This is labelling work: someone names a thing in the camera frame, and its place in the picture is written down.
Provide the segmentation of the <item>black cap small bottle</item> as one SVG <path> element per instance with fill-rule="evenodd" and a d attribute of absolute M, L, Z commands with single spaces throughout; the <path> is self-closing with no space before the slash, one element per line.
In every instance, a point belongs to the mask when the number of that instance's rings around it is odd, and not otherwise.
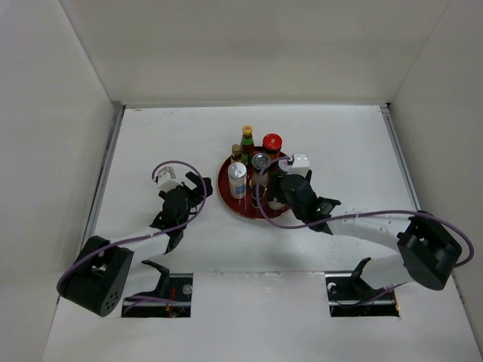
<path fill-rule="evenodd" d="M 267 201 L 267 204 L 271 210 L 283 210 L 285 203 L 281 202 L 277 198 L 273 198 L 271 201 Z"/>

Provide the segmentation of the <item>silver lid pepper jar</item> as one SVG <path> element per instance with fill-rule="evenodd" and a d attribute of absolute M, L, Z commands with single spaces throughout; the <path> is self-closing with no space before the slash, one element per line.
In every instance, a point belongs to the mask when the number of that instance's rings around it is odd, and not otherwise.
<path fill-rule="evenodd" d="M 288 171 L 291 169 L 291 160 L 289 159 L 283 159 L 278 161 L 278 169 L 282 173 L 288 173 Z"/>

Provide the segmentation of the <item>tall silver lid jar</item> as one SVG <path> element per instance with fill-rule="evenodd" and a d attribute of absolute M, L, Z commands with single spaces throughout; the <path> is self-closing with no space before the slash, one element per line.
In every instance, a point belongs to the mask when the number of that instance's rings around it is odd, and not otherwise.
<path fill-rule="evenodd" d="M 240 200 L 246 196 L 247 168 L 241 162 L 231 163 L 227 170 L 229 192 L 234 199 Z"/>

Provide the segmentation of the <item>small dark spice jar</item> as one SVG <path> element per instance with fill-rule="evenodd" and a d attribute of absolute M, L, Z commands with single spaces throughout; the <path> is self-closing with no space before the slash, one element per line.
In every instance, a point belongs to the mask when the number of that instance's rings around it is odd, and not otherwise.
<path fill-rule="evenodd" d="M 263 187 L 261 185 L 255 185 L 251 189 L 251 204 L 253 208 L 255 209 L 259 208 L 259 202 L 261 201 L 262 197 L 263 197 Z"/>

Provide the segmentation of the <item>small yellow label bottle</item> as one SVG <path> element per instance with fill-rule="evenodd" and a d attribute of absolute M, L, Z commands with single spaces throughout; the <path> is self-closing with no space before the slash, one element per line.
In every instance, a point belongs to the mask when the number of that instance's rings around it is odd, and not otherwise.
<path fill-rule="evenodd" d="M 230 162 L 233 164 L 235 162 L 242 163 L 242 151 L 239 144 L 233 144 L 231 148 Z"/>

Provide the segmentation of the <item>grey lid spice shaker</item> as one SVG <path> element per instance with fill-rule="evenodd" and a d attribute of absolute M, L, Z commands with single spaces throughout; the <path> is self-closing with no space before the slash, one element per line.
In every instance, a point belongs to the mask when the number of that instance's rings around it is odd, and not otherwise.
<path fill-rule="evenodd" d="M 252 174 L 250 179 L 250 188 L 254 189 L 257 184 L 266 187 L 269 183 L 268 172 L 265 171 L 263 175 L 261 170 L 271 161 L 270 157 L 262 152 L 255 154 L 251 160 Z"/>

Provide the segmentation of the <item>red lid sauce jar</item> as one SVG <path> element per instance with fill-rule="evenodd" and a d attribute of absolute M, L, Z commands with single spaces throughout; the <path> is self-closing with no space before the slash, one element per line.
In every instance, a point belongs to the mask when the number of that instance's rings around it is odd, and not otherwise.
<path fill-rule="evenodd" d="M 282 143 L 282 138 L 278 134 L 268 133 L 263 138 L 263 153 L 268 155 L 271 159 L 278 158 Z"/>

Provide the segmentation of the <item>green label sauce bottle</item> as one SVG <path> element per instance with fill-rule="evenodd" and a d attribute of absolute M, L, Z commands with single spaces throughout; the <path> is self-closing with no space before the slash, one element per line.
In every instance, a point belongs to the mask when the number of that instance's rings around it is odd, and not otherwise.
<path fill-rule="evenodd" d="M 249 166 L 251 164 L 251 160 L 254 155 L 254 139 L 253 139 L 253 128 L 248 124 L 242 128 L 240 146 L 241 146 L 241 162 L 245 166 Z"/>

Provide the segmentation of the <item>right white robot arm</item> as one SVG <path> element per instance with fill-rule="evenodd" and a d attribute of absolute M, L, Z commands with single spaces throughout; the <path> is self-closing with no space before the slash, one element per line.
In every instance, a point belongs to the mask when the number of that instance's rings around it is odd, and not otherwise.
<path fill-rule="evenodd" d="M 290 207 L 301 228 L 358 238 L 392 250 L 387 257 L 365 257 L 355 267 L 349 286 L 358 298 L 408 282 L 443 290 L 461 256 L 462 247 L 452 235 L 454 227 L 430 213 L 347 209 L 337 199 L 318 196 L 310 177 L 299 174 L 271 176 L 269 190 Z"/>

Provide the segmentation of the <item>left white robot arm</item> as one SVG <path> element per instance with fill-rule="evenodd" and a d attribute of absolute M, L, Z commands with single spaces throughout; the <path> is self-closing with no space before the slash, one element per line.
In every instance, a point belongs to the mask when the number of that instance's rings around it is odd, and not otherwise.
<path fill-rule="evenodd" d="M 162 210 L 151 226 L 168 236 L 165 252 L 170 253 L 183 239 L 188 221 L 213 194 L 211 179 L 192 171 L 186 178 L 195 187 L 175 183 L 161 190 Z M 134 251 L 98 235 L 90 237 L 72 267 L 57 282 L 64 299 L 100 316 L 112 313 L 119 303 L 134 258 Z"/>

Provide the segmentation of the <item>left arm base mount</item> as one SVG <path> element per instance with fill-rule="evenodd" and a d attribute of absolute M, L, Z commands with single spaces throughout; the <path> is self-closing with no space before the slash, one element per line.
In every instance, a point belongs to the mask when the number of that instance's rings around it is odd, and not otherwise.
<path fill-rule="evenodd" d="M 171 274 L 170 270 L 151 260 L 142 263 L 159 273 L 153 290 L 124 298 L 122 318 L 190 318 L 193 274 Z"/>

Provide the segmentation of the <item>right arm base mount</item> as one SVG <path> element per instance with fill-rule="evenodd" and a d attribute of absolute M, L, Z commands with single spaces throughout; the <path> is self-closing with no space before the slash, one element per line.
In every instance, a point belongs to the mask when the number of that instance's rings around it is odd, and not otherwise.
<path fill-rule="evenodd" d="M 363 259 L 353 271 L 325 274 L 328 307 L 333 318 L 398 317 L 394 287 L 373 289 L 361 279 L 370 258 Z"/>

